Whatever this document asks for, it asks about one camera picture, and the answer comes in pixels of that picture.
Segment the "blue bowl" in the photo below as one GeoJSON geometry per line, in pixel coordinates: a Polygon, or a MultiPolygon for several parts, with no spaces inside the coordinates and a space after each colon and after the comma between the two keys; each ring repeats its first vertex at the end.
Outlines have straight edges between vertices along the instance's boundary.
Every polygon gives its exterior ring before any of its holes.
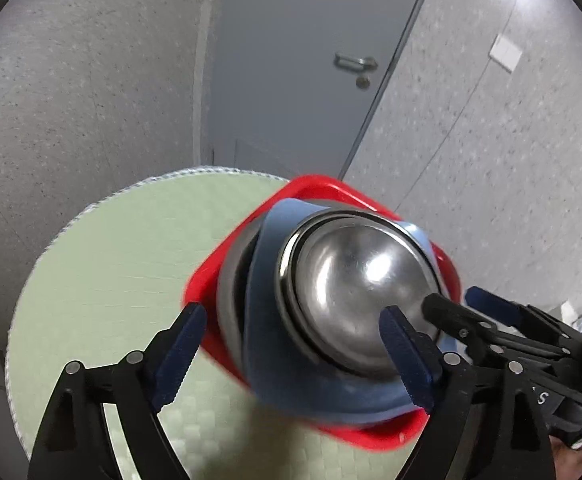
{"type": "MultiPolygon", "coordinates": [[[[326,424],[363,426],[413,411],[400,379],[373,382],[329,373],[306,357],[286,331],[276,306],[276,262],[286,237],[307,216],[325,209],[281,200],[266,215],[247,279],[244,365],[251,389],[265,404],[326,424]]],[[[443,351],[455,349],[445,337],[443,351]]]]}

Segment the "light green table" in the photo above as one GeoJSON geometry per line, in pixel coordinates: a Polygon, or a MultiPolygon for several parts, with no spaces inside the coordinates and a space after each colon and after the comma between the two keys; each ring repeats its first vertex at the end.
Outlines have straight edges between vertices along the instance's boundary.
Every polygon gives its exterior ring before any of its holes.
{"type": "MultiPolygon", "coordinates": [[[[215,246],[285,181],[199,168],[152,178],[88,207],[37,261],[7,351],[16,431],[31,453],[62,367],[118,362],[180,311],[184,286],[215,246]]],[[[117,412],[106,420],[125,479],[138,479],[117,412]]],[[[411,446],[371,453],[257,404],[198,351],[160,421],[193,480],[393,480],[411,446]]]]}

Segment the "door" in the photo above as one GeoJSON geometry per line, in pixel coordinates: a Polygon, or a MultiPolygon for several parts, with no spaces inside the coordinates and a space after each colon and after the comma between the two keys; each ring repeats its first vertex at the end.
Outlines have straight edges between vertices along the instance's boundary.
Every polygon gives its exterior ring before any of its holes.
{"type": "Polygon", "coordinates": [[[338,176],[418,1],[222,0],[213,163],[338,176]]]}

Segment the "red plastic tray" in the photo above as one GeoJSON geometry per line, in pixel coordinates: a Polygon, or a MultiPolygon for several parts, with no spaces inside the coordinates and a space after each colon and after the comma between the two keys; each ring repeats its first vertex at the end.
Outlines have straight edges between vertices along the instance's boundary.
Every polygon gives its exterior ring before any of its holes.
{"type": "MultiPolygon", "coordinates": [[[[224,346],[220,327],[217,322],[215,310],[215,291],[217,289],[217,279],[224,261],[226,253],[242,228],[263,212],[271,209],[273,204],[284,198],[298,198],[300,200],[322,199],[337,200],[369,209],[380,213],[383,216],[395,220],[401,220],[393,211],[385,206],[364,196],[359,191],[340,182],[334,178],[323,175],[306,175],[290,181],[280,191],[271,196],[266,202],[260,205],[235,230],[219,244],[215,251],[202,263],[188,280],[184,291],[183,307],[191,302],[202,303],[208,314],[206,333],[202,340],[202,348],[229,374],[239,380],[248,388],[248,383],[234,366],[229,353],[224,346]]],[[[453,301],[460,301],[460,279],[450,261],[449,257],[442,249],[433,244],[436,254],[437,264],[442,278],[446,283],[446,288],[453,301]]],[[[391,450],[403,446],[413,437],[417,436],[428,417],[424,410],[415,410],[405,415],[398,416],[386,422],[366,428],[346,428],[346,427],[323,427],[312,426],[340,440],[344,440],[353,446],[362,447],[369,450],[391,450]]]]}

